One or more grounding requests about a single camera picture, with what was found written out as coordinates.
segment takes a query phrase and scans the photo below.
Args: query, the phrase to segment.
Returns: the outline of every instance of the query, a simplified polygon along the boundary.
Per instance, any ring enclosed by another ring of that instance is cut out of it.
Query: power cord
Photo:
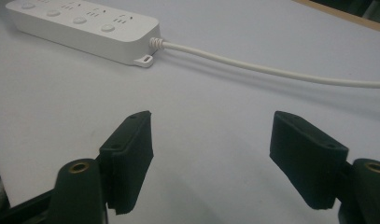
[[[215,61],[217,63],[225,63],[227,65],[231,65],[238,68],[243,68],[246,70],[251,70],[255,72],[261,72],[277,77],[285,77],[296,79],[305,82],[313,82],[324,85],[331,86],[343,86],[343,87],[354,87],[354,88],[367,88],[367,89],[380,89],[380,82],[375,81],[359,81],[359,80],[350,80],[350,79],[337,79],[337,78],[327,78],[327,77],[315,77],[301,73],[295,73],[285,70],[280,70],[276,68],[261,66],[253,63],[244,63],[240,61],[236,61],[233,59],[225,58],[218,56],[216,54],[212,54],[206,51],[202,51],[199,49],[193,49],[173,43],[166,42],[163,39],[152,37],[149,40],[149,46],[153,49],[173,49],[189,54],[193,54],[202,58],[206,58],[208,60]]]

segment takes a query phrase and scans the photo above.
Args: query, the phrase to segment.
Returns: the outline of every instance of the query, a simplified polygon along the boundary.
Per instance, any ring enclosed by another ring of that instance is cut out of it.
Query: white power strip
[[[30,35],[119,63],[150,67],[160,37],[156,19],[76,0],[16,0],[6,5],[17,28]]]

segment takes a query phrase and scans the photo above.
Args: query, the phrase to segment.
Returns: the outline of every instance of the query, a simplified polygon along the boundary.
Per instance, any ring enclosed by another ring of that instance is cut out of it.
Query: cable strain relief
[[[152,37],[149,40],[149,46],[153,49],[164,49],[163,47],[163,39]]]

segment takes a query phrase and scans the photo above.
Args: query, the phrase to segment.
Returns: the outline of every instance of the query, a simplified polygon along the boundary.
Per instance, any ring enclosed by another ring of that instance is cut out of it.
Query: power strip
[[[6,5],[20,31],[119,63],[150,67],[160,37],[151,17],[75,0],[16,0]]]

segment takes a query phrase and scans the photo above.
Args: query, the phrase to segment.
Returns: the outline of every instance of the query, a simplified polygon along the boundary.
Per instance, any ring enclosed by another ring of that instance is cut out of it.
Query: black plastic mount
[[[348,148],[296,115],[276,111],[270,157],[306,203],[329,209],[338,198],[342,224],[380,224],[380,161],[346,162]]]
[[[54,189],[1,213],[0,224],[106,224],[106,203],[117,215],[134,209],[152,158],[151,114],[133,114],[96,160],[67,163]]]

